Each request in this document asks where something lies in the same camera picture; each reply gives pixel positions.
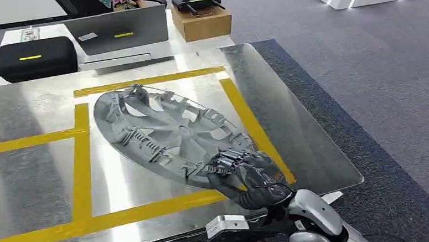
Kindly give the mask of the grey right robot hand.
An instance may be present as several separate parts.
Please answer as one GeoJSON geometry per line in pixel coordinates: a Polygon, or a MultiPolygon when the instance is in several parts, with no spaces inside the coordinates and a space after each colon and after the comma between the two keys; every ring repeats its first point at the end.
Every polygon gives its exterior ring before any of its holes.
{"type": "Polygon", "coordinates": [[[287,205],[295,194],[279,167],[261,151],[220,150],[207,165],[226,170],[209,171],[210,185],[247,210],[287,205]]]}

